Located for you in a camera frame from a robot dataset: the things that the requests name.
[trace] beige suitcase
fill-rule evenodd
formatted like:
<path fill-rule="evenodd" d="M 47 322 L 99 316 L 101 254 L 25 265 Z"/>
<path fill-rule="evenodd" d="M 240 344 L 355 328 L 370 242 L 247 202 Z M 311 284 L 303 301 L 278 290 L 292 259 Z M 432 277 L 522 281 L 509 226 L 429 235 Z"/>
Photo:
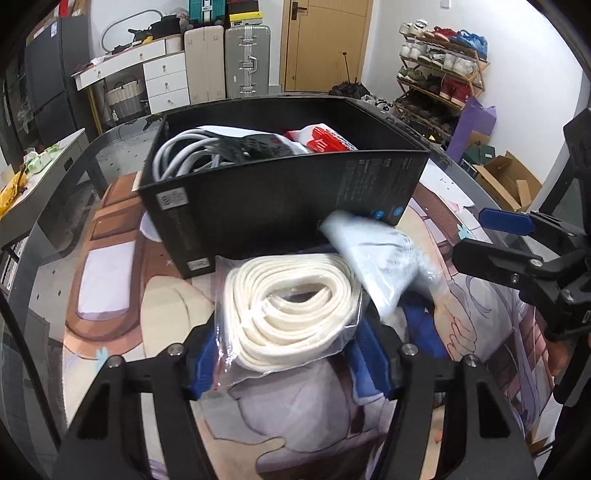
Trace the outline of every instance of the beige suitcase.
<path fill-rule="evenodd" d="M 191 103 L 226 98 L 221 25 L 185 32 L 185 63 Z"/>

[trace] black cardboard box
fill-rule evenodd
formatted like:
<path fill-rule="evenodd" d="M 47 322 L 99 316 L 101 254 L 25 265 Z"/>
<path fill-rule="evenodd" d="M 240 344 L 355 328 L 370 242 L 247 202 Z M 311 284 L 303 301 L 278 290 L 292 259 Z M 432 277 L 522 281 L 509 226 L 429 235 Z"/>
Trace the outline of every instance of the black cardboard box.
<path fill-rule="evenodd" d="M 224 125 L 284 134 L 318 123 L 332 127 L 359 150 L 259 160 L 153 182 L 154 154 L 189 128 Z M 221 100 L 165 115 L 139 194 L 168 253 L 187 278 L 213 271 L 216 255 L 244 259 L 324 244 L 318 225 L 334 210 L 396 225 L 427 159 L 422 145 L 354 100 Z"/>

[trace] door handle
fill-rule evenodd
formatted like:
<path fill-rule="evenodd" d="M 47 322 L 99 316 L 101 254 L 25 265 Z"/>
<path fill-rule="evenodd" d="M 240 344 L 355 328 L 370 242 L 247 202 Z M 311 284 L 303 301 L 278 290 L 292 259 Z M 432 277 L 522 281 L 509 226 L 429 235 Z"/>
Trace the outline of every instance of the door handle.
<path fill-rule="evenodd" d="M 297 13 L 298 10 L 301 12 L 307 12 L 308 9 L 306 7 L 298 7 L 297 6 L 297 2 L 292 2 L 291 3 L 291 19 L 292 20 L 297 20 Z"/>

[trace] red shoe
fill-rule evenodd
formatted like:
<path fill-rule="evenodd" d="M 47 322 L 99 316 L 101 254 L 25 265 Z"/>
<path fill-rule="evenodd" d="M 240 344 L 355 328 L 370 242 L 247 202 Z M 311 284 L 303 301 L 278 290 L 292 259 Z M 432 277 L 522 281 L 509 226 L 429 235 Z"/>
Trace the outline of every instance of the red shoe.
<path fill-rule="evenodd" d="M 439 90 L 439 96 L 450 100 L 454 91 L 456 90 L 456 82 L 449 77 L 445 77 L 441 83 L 441 90 Z"/>
<path fill-rule="evenodd" d="M 433 35 L 438 40 L 449 41 L 450 37 L 455 37 L 457 35 L 457 32 L 453 31 L 451 28 L 435 27 L 435 29 L 433 29 Z"/>
<path fill-rule="evenodd" d="M 452 95 L 452 103 L 464 108 L 466 106 L 466 102 L 471 96 L 472 92 L 470 91 L 470 87 L 468 85 L 456 82 L 456 89 Z"/>

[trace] red package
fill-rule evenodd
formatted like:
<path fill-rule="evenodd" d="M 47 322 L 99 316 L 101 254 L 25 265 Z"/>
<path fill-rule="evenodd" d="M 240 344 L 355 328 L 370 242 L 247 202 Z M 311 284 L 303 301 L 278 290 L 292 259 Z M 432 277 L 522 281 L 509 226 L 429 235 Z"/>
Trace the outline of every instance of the red package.
<path fill-rule="evenodd" d="M 325 124 L 308 125 L 301 130 L 291 130 L 285 136 L 317 153 L 357 150 L 350 142 Z"/>

